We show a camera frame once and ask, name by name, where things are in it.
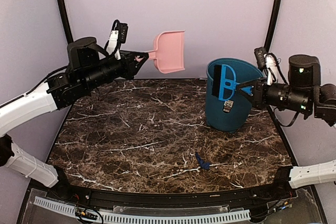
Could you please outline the blue hand brush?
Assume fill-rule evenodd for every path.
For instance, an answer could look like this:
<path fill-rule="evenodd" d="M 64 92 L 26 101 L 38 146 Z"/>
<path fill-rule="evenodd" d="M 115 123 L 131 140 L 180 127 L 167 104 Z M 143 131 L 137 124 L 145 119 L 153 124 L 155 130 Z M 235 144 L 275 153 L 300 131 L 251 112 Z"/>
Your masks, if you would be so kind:
<path fill-rule="evenodd" d="M 237 88 L 237 75 L 235 70 L 226 64 L 214 66 L 212 95 L 220 101 L 230 100 L 236 92 L 241 91 L 243 94 L 252 95 L 252 86 Z"/>

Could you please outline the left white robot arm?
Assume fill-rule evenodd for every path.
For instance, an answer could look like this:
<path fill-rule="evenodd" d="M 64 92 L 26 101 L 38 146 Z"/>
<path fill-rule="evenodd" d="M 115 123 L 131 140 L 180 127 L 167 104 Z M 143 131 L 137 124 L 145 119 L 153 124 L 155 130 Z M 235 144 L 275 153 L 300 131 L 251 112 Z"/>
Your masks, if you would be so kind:
<path fill-rule="evenodd" d="M 42 114 L 66 108 L 116 78 L 132 80 L 149 58 L 146 52 L 122 51 L 117 59 L 97 45 L 94 37 L 70 43 L 67 51 L 65 72 L 53 71 L 29 92 L 1 105 L 1 166 L 53 188 L 63 201 L 74 197 L 64 172 L 23 151 L 8 132 Z"/>

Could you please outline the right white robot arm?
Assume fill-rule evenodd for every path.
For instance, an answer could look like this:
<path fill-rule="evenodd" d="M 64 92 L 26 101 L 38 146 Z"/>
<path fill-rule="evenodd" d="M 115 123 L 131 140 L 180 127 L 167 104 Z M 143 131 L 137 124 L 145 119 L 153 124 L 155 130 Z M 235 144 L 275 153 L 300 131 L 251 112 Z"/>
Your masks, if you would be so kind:
<path fill-rule="evenodd" d="M 290 110 L 295 116 L 313 115 L 335 127 L 335 85 L 321 84 L 321 68 L 315 56 L 293 55 L 289 57 L 288 83 L 267 84 L 266 78 L 244 82 L 236 86 L 255 108 L 268 105 L 278 110 Z M 288 187 L 300 187 L 328 183 L 335 180 L 335 161 L 310 165 L 287 166 L 277 170 L 274 184 L 268 188 L 273 200 L 287 193 Z"/>

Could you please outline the pink plastic dustpan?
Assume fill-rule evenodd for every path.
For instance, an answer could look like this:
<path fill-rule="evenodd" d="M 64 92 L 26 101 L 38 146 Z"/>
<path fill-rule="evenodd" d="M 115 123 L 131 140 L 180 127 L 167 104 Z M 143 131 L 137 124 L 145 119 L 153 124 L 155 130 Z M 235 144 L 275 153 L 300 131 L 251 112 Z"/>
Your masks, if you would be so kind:
<path fill-rule="evenodd" d="M 163 74 L 185 70 L 184 67 L 185 31 L 165 31 L 156 36 L 153 50 L 148 51 L 149 60 Z"/>

